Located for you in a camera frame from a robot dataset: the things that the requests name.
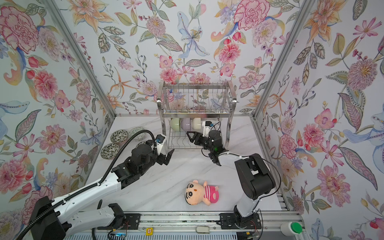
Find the cream bowl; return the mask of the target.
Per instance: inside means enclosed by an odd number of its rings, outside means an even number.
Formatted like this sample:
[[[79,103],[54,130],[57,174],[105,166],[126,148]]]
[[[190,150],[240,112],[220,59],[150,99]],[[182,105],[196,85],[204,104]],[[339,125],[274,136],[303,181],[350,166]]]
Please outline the cream bowl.
[[[192,127],[193,127],[193,130],[200,131],[202,128],[202,119],[201,118],[193,118]]]

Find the lilac purple bowl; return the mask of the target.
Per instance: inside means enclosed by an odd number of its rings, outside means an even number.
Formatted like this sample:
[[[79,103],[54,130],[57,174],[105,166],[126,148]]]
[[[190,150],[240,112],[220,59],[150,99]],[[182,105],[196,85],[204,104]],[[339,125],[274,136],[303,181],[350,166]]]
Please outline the lilac purple bowl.
[[[192,130],[191,118],[182,118],[181,119],[181,129],[184,132],[188,132],[188,131]]]

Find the light green bowl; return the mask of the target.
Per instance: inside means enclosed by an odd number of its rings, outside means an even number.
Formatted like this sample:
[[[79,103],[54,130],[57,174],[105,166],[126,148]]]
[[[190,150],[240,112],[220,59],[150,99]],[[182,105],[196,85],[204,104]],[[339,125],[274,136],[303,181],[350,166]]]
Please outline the light green bowl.
[[[171,129],[174,132],[180,132],[181,131],[181,120],[180,118],[172,118],[170,121]]]

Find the steel two-tier dish rack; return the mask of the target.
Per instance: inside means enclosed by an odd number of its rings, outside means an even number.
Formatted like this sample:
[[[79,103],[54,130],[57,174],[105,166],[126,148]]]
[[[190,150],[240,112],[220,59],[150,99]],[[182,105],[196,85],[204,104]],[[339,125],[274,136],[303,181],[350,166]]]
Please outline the steel two-tier dish rack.
[[[168,84],[161,82],[156,97],[163,134],[172,149],[195,149],[182,129],[171,129],[172,118],[201,118],[211,121],[211,130],[222,131],[223,145],[229,147],[231,126],[237,105],[237,94],[232,81],[211,84]]]

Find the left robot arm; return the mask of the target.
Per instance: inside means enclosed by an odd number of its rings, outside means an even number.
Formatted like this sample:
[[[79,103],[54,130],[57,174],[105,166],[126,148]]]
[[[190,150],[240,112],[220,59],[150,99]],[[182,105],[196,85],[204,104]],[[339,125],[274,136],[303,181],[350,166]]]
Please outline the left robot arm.
[[[174,150],[164,144],[139,145],[123,163],[78,191],[50,200],[44,197],[35,205],[29,232],[35,240],[63,240],[70,235],[94,228],[118,229],[127,224],[125,212],[117,203],[85,211],[91,204],[135,183],[154,164],[168,165]]]

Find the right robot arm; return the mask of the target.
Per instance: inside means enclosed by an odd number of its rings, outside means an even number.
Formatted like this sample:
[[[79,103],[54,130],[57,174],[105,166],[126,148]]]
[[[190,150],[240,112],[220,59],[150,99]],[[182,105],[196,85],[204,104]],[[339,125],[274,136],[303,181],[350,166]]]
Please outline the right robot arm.
[[[231,214],[220,214],[223,229],[246,229],[256,222],[254,210],[262,198],[269,197],[276,187],[276,181],[260,154],[243,156],[235,154],[223,146],[221,131],[210,130],[207,134],[186,132],[189,140],[196,146],[208,150],[208,157],[220,167],[236,170],[243,195],[234,206]]]

